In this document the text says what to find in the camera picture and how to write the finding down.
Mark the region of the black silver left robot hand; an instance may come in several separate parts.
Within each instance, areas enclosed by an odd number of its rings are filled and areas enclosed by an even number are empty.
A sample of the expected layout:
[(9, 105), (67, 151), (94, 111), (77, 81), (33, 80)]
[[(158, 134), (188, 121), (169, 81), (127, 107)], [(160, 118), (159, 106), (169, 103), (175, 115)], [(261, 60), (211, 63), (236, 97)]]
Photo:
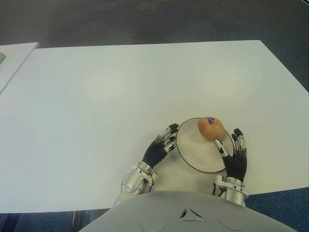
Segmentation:
[(155, 167), (166, 155), (176, 147), (176, 136), (179, 125), (177, 123), (167, 126), (152, 141), (146, 149), (142, 161), (151, 168)]

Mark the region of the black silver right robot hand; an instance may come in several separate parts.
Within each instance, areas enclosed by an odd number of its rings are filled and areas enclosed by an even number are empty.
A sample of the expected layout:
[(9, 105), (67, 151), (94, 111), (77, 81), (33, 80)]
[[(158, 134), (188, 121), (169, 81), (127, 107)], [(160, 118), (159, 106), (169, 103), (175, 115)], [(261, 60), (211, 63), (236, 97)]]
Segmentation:
[(231, 156), (225, 149), (222, 142), (218, 139), (214, 140), (217, 150), (221, 154), (226, 169), (226, 176), (244, 181), (247, 171), (247, 145), (245, 137), (239, 128), (234, 129), (232, 134), (236, 149)]

